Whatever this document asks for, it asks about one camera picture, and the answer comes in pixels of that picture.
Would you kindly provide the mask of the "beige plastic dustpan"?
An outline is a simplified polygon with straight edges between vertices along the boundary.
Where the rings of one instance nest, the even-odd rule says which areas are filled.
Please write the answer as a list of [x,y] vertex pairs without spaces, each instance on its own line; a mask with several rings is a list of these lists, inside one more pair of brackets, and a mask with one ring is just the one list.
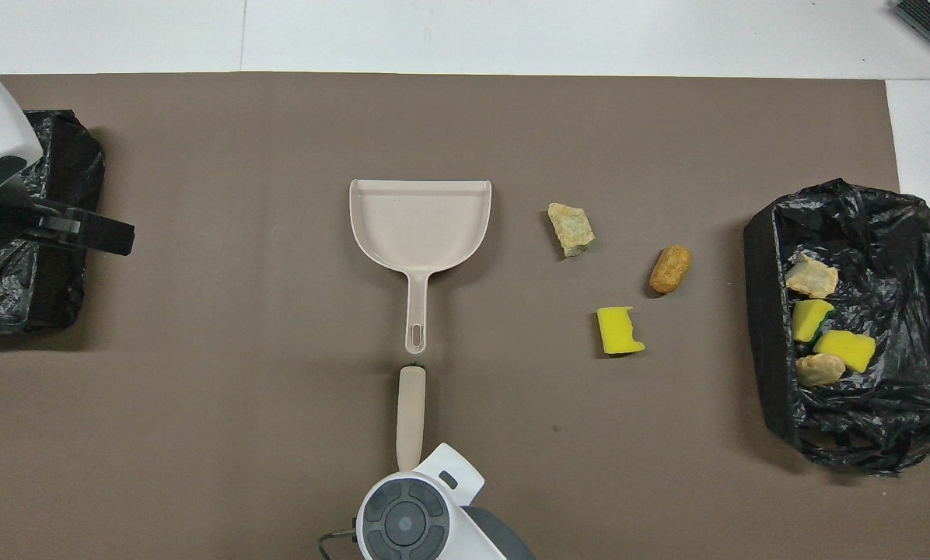
[[404,347],[427,345],[431,276],[469,259],[483,243],[492,212],[489,180],[353,180],[352,234],[365,256],[407,281]]

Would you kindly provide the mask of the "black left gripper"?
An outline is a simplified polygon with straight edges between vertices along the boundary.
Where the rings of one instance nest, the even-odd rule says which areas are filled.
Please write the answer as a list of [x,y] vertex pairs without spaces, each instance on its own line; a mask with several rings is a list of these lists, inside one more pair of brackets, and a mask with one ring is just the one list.
[[135,227],[81,207],[53,201],[34,202],[23,182],[0,187],[0,249],[33,228],[40,242],[70,249],[131,254]]

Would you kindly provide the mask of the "yellow sponge with green side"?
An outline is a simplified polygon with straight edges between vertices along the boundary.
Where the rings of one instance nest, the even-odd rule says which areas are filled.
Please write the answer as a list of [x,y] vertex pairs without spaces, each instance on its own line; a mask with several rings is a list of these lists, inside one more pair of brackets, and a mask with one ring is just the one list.
[[826,300],[800,300],[792,309],[793,341],[810,343],[816,339],[821,323],[834,312],[834,305]]

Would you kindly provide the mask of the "brown fried nugget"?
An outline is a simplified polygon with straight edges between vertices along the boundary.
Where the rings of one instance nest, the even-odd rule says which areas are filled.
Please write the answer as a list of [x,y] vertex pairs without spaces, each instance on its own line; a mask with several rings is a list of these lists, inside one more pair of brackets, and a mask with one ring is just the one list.
[[691,252],[682,245],[665,247],[649,276],[649,287],[660,294],[670,294],[681,286],[692,263]]

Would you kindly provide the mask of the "blocky yellow sponge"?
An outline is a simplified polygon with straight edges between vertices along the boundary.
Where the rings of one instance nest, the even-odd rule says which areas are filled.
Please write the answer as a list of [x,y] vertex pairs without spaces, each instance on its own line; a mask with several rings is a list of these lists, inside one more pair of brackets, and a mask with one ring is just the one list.
[[813,345],[813,353],[836,355],[846,369],[865,373],[876,352],[877,343],[867,334],[843,330],[823,332]]

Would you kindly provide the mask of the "pale bread chunk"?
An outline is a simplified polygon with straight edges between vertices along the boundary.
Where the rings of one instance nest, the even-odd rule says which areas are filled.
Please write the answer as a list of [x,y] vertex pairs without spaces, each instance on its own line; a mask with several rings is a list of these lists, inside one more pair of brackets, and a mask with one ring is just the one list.
[[838,269],[799,253],[798,260],[785,274],[785,287],[813,299],[834,294],[839,280]]

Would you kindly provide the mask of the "open black bag-lined bin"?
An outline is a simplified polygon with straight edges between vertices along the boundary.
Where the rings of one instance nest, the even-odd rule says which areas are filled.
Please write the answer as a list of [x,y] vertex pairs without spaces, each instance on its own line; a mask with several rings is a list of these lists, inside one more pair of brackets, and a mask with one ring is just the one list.
[[[804,256],[837,273],[834,311],[816,329],[865,334],[860,372],[803,386],[796,362],[802,294],[785,274]],[[930,453],[930,208],[923,199],[832,180],[781,196],[743,227],[754,379],[767,428],[807,460],[899,474]]]

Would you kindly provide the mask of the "notched yellow sponge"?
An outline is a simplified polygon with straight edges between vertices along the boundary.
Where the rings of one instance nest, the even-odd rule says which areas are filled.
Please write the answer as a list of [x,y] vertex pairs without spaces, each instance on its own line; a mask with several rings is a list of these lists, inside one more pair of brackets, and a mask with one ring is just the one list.
[[639,353],[646,349],[642,341],[635,339],[630,312],[633,307],[603,307],[596,310],[599,323],[601,347],[605,355]]

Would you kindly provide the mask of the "black bag-covered bin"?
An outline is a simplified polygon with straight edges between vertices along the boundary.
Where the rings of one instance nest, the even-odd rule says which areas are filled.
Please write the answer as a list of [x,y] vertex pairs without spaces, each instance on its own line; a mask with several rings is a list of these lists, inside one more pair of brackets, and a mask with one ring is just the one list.
[[[105,150],[73,110],[27,110],[44,150],[22,175],[28,195],[98,209]],[[85,296],[87,251],[14,240],[0,249],[0,334],[62,330],[73,325]]]

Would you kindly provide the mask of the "beige hand brush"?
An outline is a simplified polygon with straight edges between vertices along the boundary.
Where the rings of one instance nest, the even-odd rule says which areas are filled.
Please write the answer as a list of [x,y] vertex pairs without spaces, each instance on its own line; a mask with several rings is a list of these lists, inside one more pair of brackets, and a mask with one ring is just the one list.
[[397,389],[395,457],[400,471],[412,471],[421,460],[425,439],[426,369],[419,365],[400,370]]

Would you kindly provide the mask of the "striped croissant piece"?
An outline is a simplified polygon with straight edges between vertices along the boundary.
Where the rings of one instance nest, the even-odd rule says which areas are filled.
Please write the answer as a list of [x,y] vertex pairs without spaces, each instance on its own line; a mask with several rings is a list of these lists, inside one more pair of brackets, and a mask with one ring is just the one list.
[[819,387],[837,383],[847,368],[838,355],[804,355],[795,361],[795,376],[800,386]]

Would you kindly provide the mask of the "greenish stone-like bread chunk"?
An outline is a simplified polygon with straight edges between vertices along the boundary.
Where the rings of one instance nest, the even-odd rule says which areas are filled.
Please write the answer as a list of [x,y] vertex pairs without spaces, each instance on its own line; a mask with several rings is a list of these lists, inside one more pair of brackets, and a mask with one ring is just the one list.
[[551,202],[547,206],[547,216],[560,242],[564,258],[575,257],[586,252],[596,240],[589,217],[582,207]]

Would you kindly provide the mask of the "brown table mat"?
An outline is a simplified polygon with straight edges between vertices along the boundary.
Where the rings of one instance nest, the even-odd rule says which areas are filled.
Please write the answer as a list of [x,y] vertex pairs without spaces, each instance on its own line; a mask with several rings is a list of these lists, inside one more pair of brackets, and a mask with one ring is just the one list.
[[[428,291],[426,449],[540,559],[930,557],[930,464],[811,464],[761,418],[743,227],[844,178],[896,189],[886,86],[849,79],[7,75],[106,153],[75,325],[0,337],[0,559],[318,558],[395,468],[404,276],[355,178],[489,180]],[[547,206],[596,240],[564,258]],[[678,290],[649,276],[692,256]],[[596,310],[633,307],[639,353]]]

